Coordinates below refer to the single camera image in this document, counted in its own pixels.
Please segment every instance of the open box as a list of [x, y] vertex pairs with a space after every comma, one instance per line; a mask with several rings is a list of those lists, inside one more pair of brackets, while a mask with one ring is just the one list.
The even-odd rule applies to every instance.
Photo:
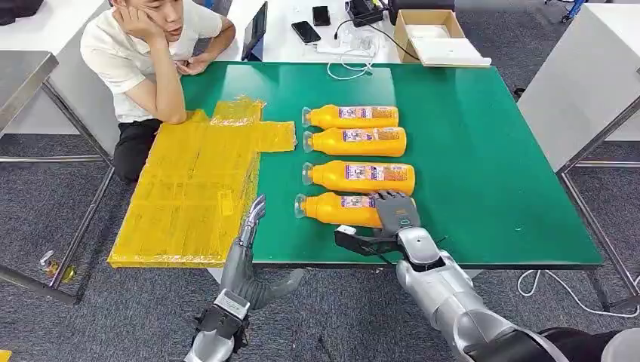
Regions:
[[420, 59], [414, 59], [397, 47], [403, 63], [422, 63], [424, 66], [491, 65], [491, 58], [484, 58], [464, 36], [451, 10], [400, 10], [393, 37]]

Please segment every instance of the yellow bottle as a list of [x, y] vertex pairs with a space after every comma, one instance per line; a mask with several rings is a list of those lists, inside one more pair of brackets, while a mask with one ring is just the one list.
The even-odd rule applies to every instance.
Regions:
[[396, 107], [358, 106], [338, 107], [327, 104], [318, 109], [302, 109], [303, 127], [373, 128], [398, 126]]
[[411, 195], [416, 173], [409, 164], [331, 161], [314, 166], [307, 162], [302, 167], [302, 181], [305, 185], [315, 183], [335, 191], [395, 190]]
[[380, 218], [373, 199], [368, 196], [338, 196], [326, 192], [319, 196], [296, 196], [297, 218], [312, 217], [327, 224], [344, 224], [380, 229]]
[[407, 148], [404, 128], [330, 128], [320, 133], [305, 132], [305, 152], [322, 151], [327, 155], [402, 156]]

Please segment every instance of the man's arm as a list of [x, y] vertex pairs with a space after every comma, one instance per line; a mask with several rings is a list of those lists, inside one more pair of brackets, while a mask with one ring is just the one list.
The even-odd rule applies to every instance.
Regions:
[[189, 59], [183, 64], [177, 64], [178, 72], [184, 75], [196, 75], [202, 73], [225, 49], [227, 49], [235, 38], [235, 26], [231, 20], [222, 17], [220, 34], [211, 38], [209, 46], [197, 57]]
[[186, 110], [182, 85], [164, 32], [141, 10], [118, 8], [113, 16], [127, 34], [149, 45], [155, 70], [155, 84], [145, 79], [127, 90], [127, 97], [160, 121], [171, 124], [184, 122]]
[[163, 36], [157, 42], [151, 42], [149, 48], [155, 69], [155, 84], [145, 79], [125, 94], [160, 121], [182, 123], [186, 120], [184, 95], [167, 41]]

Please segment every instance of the bottle label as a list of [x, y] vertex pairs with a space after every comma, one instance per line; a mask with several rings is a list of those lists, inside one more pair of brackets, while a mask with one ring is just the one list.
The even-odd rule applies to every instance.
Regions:
[[342, 196], [342, 207], [376, 207], [373, 198], [368, 196]]
[[338, 116], [340, 118], [371, 118], [373, 107], [340, 107]]
[[362, 142], [362, 141], [388, 141], [398, 140], [400, 138], [399, 127], [371, 128], [352, 130], [343, 130], [342, 139], [344, 142]]
[[393, 107], [340, 107], [340, 118], [393, 118]]
[[406, 181], [407, 166], [403, 164], [347, 164], [346, 179], [370, 179], [373, 181]]

